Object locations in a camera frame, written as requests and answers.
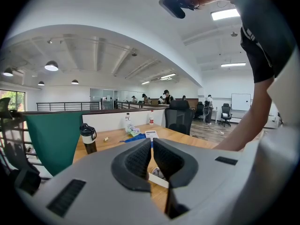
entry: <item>desk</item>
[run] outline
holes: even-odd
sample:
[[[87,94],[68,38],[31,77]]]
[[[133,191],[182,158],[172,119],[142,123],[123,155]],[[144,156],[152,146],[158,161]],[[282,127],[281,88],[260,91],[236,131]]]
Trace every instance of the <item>desk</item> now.
[[[212,115],[213,113],[215,113],[215,120],[216,120],[216,123],[217,123],[217,115],[218,115],[218,111],[216,109],[213,109],[212,110]]]
[[[173,130],[167,129],[165,127],[159,126],[159,125],[140,125],[136,126],[141,130],[142,133],[145,133],[145,131],[148,130],[156,130],[159,138],[166,138],[171,141],[179,142],[179,143],[184,143],[188,144],[191,146],[196,146],[196,147],[201,147],[201,148],[213,148],[216,144],[202,140],[199,138],[191,137],[182,133],[175,132]],[[108,141],[104,142],[103,139],[108,137]],[[107,131],[107,132],[99,132],[97,133],[97,138],[96,138],[96,147],[97,151],[102,151],[105,149],[113,148],[119,145],[124,144],[123,142],[126,139],[130,138],[129,136],[126,135],[125,129],[118,129],[118,130],[113,130],[113,131]],[[83,144],[83,140],[80,136],[78,140],[78,144],[76,147],[76,151],[74,154],[74,159],[73,163],[80,160],[84,156],[87,155],[87,152],[85,150],[85,146]],[[157,164],[154,160],[153,157],[153,149],[151,149],[151,160],[148,165],[148,172],[152,172],[152,170],[157,167]],[[165,209],[165,204],[166,204],[166,199],[167,199],[167,192],[168,189],[161,187],[153,182],[150,182],[151,184],[151,197],[153,199],[153,202],[162,210],[164,211]]]

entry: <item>person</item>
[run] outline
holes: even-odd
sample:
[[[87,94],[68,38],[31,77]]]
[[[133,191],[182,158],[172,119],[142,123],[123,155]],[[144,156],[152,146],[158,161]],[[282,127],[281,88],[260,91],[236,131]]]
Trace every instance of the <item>person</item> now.
[[[165,103],[166,104],[170,104],[170,102],[174,100],[173,96],[170,95],[168,90],[164,90],[163,94],[165,94]]]
[[[178,8],[196,10],[218,0],[172,0]],[[296,41],[283,16],[270,0],[226,0],[234,4],[242,26],[241,47],[246,51],[253,76],[254,97],[238,126],[215,149],[239,151],[253,140],[268,120],[271,98],[267,89],[288,62]]]
[[[132,102],[133,102],[133,103],[138,103],[138,101],[139,101],[139,100],[138,100],[137,98],[135,98],[135,96],[132,96]]]
[[[146,96],[146,94],[142,94],[142,98],[144,98],[144,103],[145,104],[151,104],[151,101],[150,101],[150,99]]]
[[[159,100],[158,100],[158,104],[163,104],[164,100],[163,100],[163,96],[160,96]]]
[[[211,125],[211,114],[212,114],[212,110],[214,109],[213,105],[212,105],[212,98],[211,98],[211,94],[208,95],[206,101],[209,103],[208,107],[209,107],[209,113],[207,116],[205,116],[205,123],[207,125]]]

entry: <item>green panel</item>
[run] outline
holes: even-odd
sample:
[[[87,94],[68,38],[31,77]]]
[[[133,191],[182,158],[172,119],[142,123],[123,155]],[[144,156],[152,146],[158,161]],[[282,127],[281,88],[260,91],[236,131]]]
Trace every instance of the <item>green panel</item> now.
[[[53,176],[70,166],[79,139],[84,112],[26,115],[38,158]]]

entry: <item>black office chair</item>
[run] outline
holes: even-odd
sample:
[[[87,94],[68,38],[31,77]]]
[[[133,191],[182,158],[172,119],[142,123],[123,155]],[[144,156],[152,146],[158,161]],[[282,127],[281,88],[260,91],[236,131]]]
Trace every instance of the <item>black office chair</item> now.
[[[6,159],[16,169],[10,171],[8,178],[16,188],[34,194],[40,183],[39,171],[26,158],[24,145],[24,117],[16,110],[8,110],[10,98],[0,99],[0,124]]]
[[[224,124],[224,127],[225,127],[225,124],[228,124],[229,126],[231,126],[230,122],[228,122],[228,120],[230,120],[232,117],[232,114],[230,113],[230,109],[231,108],[228,103],[223,104],[221,118],[224,119],[224,121],[221,121],[219,124]]]
[[[165,127],[189,135],[194,117],[194,110],[189,109],[188,101],[171,101],[165,109]]]
[[[198,118],[199,116],[203,116],[203,108],[204,105],[202,102],[198,102],[195,112],[195,118]]]

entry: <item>window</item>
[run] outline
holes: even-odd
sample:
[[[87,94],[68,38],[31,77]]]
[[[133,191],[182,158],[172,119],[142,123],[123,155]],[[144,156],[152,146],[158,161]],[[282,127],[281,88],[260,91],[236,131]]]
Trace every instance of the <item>window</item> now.
[[[25,111],[25,92],[0,90],[0,98],[10,98],[8,109],[18,112]]]

